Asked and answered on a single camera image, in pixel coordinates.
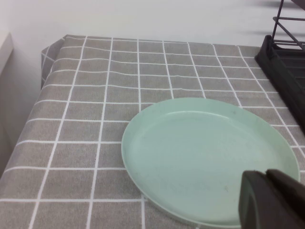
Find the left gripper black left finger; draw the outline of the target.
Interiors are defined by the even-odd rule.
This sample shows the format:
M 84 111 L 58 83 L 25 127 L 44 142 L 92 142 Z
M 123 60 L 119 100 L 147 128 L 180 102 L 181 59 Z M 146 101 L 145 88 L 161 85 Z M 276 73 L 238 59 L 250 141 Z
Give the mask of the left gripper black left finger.
M 303 229 L 305 207 L 292 207 L 266 173 L 245 171 L 238 206 L 243 229 Z

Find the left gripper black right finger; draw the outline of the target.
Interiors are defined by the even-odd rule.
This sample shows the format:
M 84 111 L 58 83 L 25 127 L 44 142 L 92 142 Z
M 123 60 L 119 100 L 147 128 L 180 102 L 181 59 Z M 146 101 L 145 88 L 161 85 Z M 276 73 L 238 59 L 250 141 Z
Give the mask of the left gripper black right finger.
M 266 176 L 290 206 L 305 206 L 304 185 L 277 169 L 267 170 Z

